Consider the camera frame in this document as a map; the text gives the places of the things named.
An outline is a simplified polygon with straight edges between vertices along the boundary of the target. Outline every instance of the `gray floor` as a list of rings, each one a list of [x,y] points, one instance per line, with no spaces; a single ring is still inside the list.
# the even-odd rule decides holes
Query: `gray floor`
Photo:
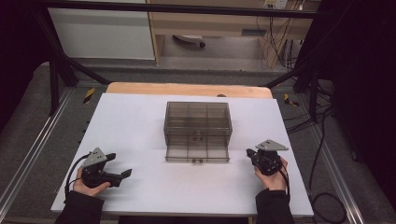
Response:
[[[257,39],[210,37],[205,38],[205,42],[206,47],[200,49],[195,44],[180,42],[168,36],[162,63],[158,66],[153,62],[137,61],[119,62],[120,64],[116,67],[114,62],[86,61],[85,63],[101,76],[111,80],[136,82],[257,86],[287,71],[280,64],[275,69],[269,69],[265,62],[262,63],[262,53]],[[18,191],[13,204],[7,210],[3,223],[53,223],[53,219],[57,217],[57,214],[50,211],[55,191],[63,181],[101,93],[106,90],[106,86],[97,85],[82,74],[78,76],[82,79],[80,85],[77,88],[68,89],[71,91],[70,101],[65,106],[63,114]],[[273,88],[273,95],[278,100],[284,119],[295,118],[305,113],[303,105],[306,103],[306,95],[294,94],[291,88],[293,82],[290,79],[279,87]],[[94,86],[96,90],[91,101],[85,105],[82,101],[91,86]],[[298,102],[301,106],[285,104],[285,93],[293,102]],[[322,98],[319,98],[319,101],[322,105],[328,103]],[[0,160],[2,171],[0,192],[2,194],[7,192],[8,184],[40,134],[41,128],[49,118],[49,111],[49,71],[48,67],[42,66],[36,70],[34,80],[14,116],[0,134],[0,158],[2,158]],[[288,128],[305,120],[306,116],[288,120],[285,121],[285,126]],[[351,159],[351,151],[337,119],[328,117],[325,120],[325,130],[327,147],[342,171],[364,218],[364,223],[396,223],[394,210],[375,183],[366,165]],[[311,166],[318,149],[314,129],[309,128],[292,133],[290,141],[307,186]],[[319,158],[312,194],[315,196],[321,192],[337,195],[327,166],[323,159]],[[318,200],[317,209],[330,219],[337,219],[341,214],[340,206],[326,197]],[[115,220],[117,217],[104,216],[104,219]],[[312,219],[299,221],[311,223]],[[326,223],[319,217],[317,221]]]

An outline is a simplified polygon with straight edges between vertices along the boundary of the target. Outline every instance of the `wall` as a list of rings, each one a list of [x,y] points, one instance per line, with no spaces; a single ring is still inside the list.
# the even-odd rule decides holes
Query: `wall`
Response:
[[[154,60],[146,12],[50,8],[49,13],[64,52],[70,57]]]

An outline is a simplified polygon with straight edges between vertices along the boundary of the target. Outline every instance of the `hand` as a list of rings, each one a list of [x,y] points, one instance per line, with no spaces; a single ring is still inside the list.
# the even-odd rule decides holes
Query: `hand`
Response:
[[[283,164],[281,171],[283,172],[283,174],[286,174],[285,168],[288,167],[288,162],[283,160],[282,157],[280,157],[280,160]],[[273,175],[263,175],[262,172],[260,172],[259,168],[257,168],[256,166],[254,167],[254,171],[256,173],[256,176],[264,184],[264,188],[268,188],[269,190],[286,190],[286,181],[280,172],[276,172]]]
[[[82,168],[79,168],[77,171],[77,180],[73,184],[73,191],[75,192],[96,197],[100,192],[110,187],[110,183],[106,182],[94,189],[90,189],[87,186],[85,186],[84,183],[82,182],[81,175],[82,175]]]

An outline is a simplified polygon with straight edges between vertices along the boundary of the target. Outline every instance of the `white table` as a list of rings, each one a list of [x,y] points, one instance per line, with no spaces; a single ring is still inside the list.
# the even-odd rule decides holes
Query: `white table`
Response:
[[[230,162],[165,161],[163,124],[168,101],[228,102],[233,125]],[[257,214],[255,196],[262,190],[262,183],[254,175],[246,149],[254,149],[268,138],[290,149],[279,154],[289,162],[292,214],[312,217],[312,207],[273,99],[104,93],[74,161],[99,147],[105,154],[117,153],[105,171],[120,174],[133,168],[132,175],[122,180],[119,188],[100,195],[106,201],[104,213],[250,217]],[[61,212],[63,208],[64,192],[60,191],[51,210]]]

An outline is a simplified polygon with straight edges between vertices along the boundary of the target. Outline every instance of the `black sleeve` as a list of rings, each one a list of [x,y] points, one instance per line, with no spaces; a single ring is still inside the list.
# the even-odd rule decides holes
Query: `black sleeve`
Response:
[[[285,190],[263,190],[256,196],[256,206],[258,214],[256,224],[294,223]]]
[[[55,224],[99,224],[105,201],[70,191]]]

